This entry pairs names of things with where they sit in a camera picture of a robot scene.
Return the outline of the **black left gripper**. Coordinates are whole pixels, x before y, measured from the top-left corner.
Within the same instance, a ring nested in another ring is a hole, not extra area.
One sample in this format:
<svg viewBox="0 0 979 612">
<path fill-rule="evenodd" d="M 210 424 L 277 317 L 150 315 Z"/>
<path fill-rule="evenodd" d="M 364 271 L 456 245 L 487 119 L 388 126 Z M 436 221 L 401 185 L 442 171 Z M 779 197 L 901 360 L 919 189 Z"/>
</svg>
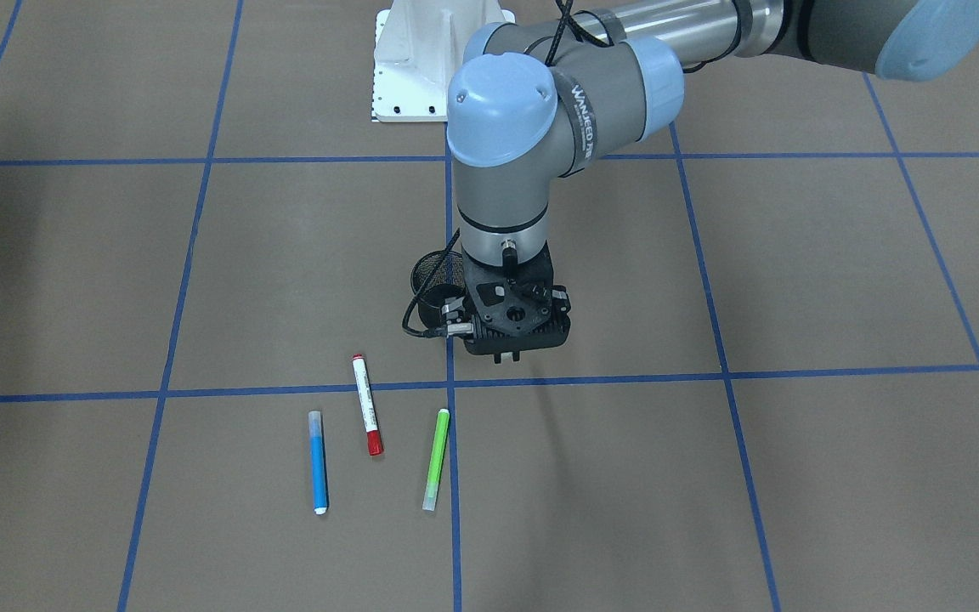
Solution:
<svg viewBox="0 0 979 612">
<path fill-rule="evenodd" d="M 567 341 L 571 302 L 566 286 L 554 281 L 547 245 L 530 260 L 504 267 L 462 258 L 466 295 L 442 308 L 445 336 L 461 338 L 469 354 L 493 356 L 495 365 L 506 354 L 519 363 L 524 351 Z"/>
</svg>

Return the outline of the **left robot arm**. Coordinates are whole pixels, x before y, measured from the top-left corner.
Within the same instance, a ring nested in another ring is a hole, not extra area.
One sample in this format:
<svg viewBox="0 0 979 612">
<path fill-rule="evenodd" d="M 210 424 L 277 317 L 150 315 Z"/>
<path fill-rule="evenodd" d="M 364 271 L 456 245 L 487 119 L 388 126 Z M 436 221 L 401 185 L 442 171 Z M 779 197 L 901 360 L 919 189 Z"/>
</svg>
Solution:
<svg viewBox="0 0 979 612">
<path fill-rule="evenodd" d="M 979 42 L 979 1 L 558 4 L 554 23 L 485 25 L 448 86 L 457 231 L 411 274 L 420 337 L 517 360 L 567 340 L 571 303 L 548 247 L 552 180 L 676 120 L 687 74 L 778 54 L 906 82 Z"/>
</svg>

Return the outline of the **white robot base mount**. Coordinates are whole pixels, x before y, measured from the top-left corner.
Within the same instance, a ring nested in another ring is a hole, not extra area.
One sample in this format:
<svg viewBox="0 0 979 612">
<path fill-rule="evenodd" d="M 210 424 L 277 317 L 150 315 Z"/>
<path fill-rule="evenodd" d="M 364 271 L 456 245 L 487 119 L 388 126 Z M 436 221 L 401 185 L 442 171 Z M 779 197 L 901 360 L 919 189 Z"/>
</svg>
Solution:
<svg viewBox="0 0 979 612">
<path fill-rule="evenodd" d="M 448 86 L 467 42 L 504 22 L 516 17 L 497 1 L 393 1 L 378 12 L 372 120 L 446 122 Z"/>
</svg>

